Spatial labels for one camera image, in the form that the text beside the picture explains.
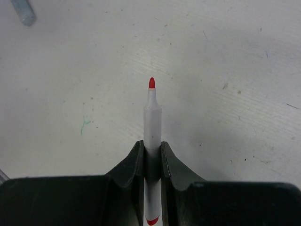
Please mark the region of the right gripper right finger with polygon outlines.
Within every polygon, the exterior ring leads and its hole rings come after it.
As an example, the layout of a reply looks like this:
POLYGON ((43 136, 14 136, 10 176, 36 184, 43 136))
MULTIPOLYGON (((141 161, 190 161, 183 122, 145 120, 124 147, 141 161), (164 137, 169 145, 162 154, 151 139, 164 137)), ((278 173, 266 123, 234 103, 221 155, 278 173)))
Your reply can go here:
POLYGON ((204 179, 180 161, 168 142, 161 144, 161 206, 164 226, 188 226, 197 222, 194 182, 204 179))

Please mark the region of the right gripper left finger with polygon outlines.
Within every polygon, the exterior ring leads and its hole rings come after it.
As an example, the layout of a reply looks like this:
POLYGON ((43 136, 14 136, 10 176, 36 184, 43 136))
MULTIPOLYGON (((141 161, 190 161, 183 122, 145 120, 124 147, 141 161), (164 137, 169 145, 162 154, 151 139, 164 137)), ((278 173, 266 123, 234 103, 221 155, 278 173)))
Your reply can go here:
POLYGON ((110 179, 104 208, 106 226, 142 226, 144 214, 144 144, 137 141, 126 158, 106 175, 110 179))

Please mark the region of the red marker pen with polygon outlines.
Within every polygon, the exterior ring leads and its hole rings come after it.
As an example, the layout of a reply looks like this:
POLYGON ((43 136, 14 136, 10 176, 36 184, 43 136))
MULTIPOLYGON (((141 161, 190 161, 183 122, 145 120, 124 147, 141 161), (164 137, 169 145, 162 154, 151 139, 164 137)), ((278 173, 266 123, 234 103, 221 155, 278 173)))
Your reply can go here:
POLYGON ((160 147, 162 140, 162 108, 157 102, 155 79, 150 78, 147 104, 143 109, 143 143, 145 154, 145 218, 148 225, 158 222, 161 214, 160 147))

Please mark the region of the light blue highlighter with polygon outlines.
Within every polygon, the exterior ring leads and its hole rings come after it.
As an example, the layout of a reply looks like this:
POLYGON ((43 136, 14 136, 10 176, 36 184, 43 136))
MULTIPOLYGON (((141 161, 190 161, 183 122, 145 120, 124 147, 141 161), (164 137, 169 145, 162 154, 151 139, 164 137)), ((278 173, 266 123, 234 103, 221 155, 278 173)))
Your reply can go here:
POLYGON ((37 18, 28 0, 11 0, 11 3, 23 25, 30 27, 35 23, 37 18))

